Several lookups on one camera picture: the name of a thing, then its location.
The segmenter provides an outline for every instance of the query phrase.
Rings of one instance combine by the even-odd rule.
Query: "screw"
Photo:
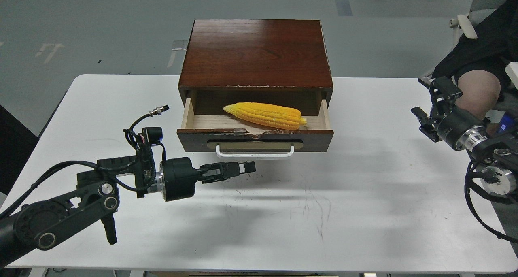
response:
[[[111,184],[109,183],[104,183],[100,187],[100,192],[102,192],[103,194],[111,194],[111,192],[113,192],[113,186],[111,186]]]

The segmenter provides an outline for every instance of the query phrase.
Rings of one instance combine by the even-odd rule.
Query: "gray floor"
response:
[[[180,74],[172,44],[189,39],[194,19],[321,20],[333,76],[417,77],[449,52],[448,21],[471,1],[0,0],[0,104],[39,135],[80,74]],[[514,207],[495,209],[516,232]]]

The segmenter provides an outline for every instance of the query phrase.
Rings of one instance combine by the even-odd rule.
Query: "drawer front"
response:
[[[218,143],[222,149],[231,148],[243,153],[282,148],[290,143],[294,144],[296,152],[325,152],[333,138],[333,130],[272,130],[250,134],[243,129],[178,129],[176,133],[187,152],[214,152]],[[275,147],[270,143],[284,144]]]

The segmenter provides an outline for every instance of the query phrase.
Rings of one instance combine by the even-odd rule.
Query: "corn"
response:
[[[306,118],[299,110],[264,103],[235,103],[223,110],[239,119],[279,129],[296,130],[300,124],[306,125]]]

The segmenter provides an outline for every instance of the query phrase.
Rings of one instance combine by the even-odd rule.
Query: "drawer handle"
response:
[[[216,155],[219,158],[257,158],[258,160],[280,160],[287,159],[295,153],[295,146],[290,146],[289,153],[222,153],[220,145],[216,144]]]

